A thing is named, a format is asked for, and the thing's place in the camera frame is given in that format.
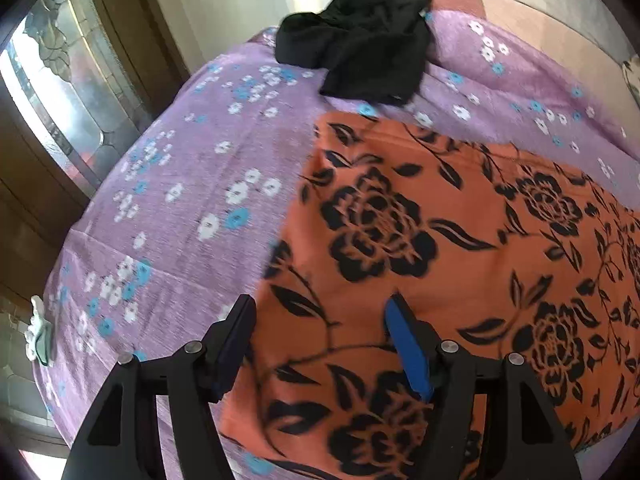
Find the brown cream crumpled blanket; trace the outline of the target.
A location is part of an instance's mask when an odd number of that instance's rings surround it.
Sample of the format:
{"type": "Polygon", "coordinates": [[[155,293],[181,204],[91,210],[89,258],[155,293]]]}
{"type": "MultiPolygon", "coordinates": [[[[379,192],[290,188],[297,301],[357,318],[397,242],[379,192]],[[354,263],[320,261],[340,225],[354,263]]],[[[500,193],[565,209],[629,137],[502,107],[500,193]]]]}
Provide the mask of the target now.
{"type": "Polygon", "coordinates": [[[638,100],[640,98],[640,58],[638,54],[623,62],[622,73],[629,91],[638,100]]]}

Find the white knitted glove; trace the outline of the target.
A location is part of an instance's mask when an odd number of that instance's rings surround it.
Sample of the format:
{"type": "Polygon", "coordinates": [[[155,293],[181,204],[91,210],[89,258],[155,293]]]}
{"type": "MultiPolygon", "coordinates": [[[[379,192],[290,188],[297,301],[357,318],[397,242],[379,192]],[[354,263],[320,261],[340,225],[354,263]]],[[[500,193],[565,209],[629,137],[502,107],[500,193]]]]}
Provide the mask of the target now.
{"type": "Polygon", "coordinates": [[[44,315],[43,300],[34,295],[32,303],[32,317],[24,333],[25,353],[29,361],[37,361],[42,366],[53,363],[53,326],[44,315]]]}

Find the black crumpled garment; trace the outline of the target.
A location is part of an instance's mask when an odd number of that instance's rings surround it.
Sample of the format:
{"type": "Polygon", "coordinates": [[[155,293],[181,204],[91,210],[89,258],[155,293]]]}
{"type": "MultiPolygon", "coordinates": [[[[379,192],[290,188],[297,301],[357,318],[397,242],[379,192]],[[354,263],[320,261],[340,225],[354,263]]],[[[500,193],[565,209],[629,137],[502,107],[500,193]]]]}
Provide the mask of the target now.
{"type": "Polygon", "coordinates": [[[274,57],[326,71],[329,98],[404,105],[419,89],[433,41],[425,14],[432,0],[332,0],[319,13],[281,22],[274,57]]]}

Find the silver mirrored wardrobe door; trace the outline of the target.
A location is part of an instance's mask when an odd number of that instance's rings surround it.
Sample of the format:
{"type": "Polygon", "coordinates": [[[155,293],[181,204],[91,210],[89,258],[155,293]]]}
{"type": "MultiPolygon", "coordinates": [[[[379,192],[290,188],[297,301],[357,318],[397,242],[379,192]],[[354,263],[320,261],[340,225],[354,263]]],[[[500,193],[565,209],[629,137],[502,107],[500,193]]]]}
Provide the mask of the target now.
{"type": "Polygon", "coordinates": [[[94,0],[36,0],[1,52],[1,76],[35,138],[88,197],[152,122],[94,0]]]}

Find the purple floral bedsheet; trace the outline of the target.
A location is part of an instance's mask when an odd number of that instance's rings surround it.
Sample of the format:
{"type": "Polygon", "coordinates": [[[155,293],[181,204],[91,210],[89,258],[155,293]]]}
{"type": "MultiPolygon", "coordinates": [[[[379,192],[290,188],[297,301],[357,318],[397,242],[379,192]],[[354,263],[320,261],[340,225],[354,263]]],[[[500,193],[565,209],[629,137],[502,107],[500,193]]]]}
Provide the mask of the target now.
{"type": "MultiPolygon", "coordinates": [[[[270,30],[201,68],[115,165],[70,228],[41,298],[53,363],[36,364],[34,375],[70,449],[120,356],[171,356],[224,320],[239,296],[256,304],[326,114],[512,145],[579,170],[639,214],[639,145],[593,91],[480,18],[438,10],[425,21],[435,40],[404,105],[322,96],[326,71],[279,63],[278,29],[270,30]]],[[[250,344],[238,375],[249,354],[250,344]]],[[[286,468],[226,437],[221,415],[232,389],[210,408],[230,479],[341,479],[286,468]]],[[[167,398],[156,409],[164,479],[185,479],[167,398]]],[[[485,411],[476,396],[458,479],[480,479],[485,411]]],[[[577,479],[599,477],[638,429],[639,414],[593,445],[570,446],[577,479]]]]}

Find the brown wooden wardrobe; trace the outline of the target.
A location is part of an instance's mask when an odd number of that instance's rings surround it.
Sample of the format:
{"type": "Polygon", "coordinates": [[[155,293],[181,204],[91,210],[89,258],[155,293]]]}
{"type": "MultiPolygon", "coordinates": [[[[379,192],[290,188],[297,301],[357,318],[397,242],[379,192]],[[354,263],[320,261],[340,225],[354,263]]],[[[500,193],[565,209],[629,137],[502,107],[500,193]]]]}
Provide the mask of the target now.
{"type": "MultiPolygon", "coordinates": [[[[116,61],[141,99],[137,118],[157,118],[189,77],[160,0],[93,0],[116,61]]],[[[30,130],[1,85],[1,432],[23,451],[64,457],[58,435],[18,364],[17,329],[32,314],[72,224],[88,196],[30,130]]]]}

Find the orange black floral garment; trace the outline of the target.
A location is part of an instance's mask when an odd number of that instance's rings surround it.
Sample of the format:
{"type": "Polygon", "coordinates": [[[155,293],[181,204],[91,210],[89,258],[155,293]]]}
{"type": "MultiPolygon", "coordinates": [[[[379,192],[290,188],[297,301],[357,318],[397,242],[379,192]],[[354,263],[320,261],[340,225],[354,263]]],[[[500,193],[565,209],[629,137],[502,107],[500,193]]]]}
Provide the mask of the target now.
{"type": "Polygon", "coordinates": [[[570,445],[639,414],[639,215],[579,170],[330,113],[257,294],[222,433],[305,474],[405,479],[431,432],[393,294],[483,358],[518,352],[570,445]]]}

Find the salmon pink mattress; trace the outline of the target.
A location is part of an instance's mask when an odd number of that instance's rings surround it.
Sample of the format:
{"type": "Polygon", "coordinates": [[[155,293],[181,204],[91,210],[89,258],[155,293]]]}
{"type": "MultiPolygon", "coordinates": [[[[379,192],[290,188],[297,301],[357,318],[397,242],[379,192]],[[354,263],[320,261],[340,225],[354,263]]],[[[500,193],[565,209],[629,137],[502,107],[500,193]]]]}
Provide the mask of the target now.
{"type": "Polygon", "coordinates": [[[515,0],[434,0],[437,10],[460,11],[510,32],[566,68],[596,92],[628,92],[620,64],[560,21],[515,0]]]}

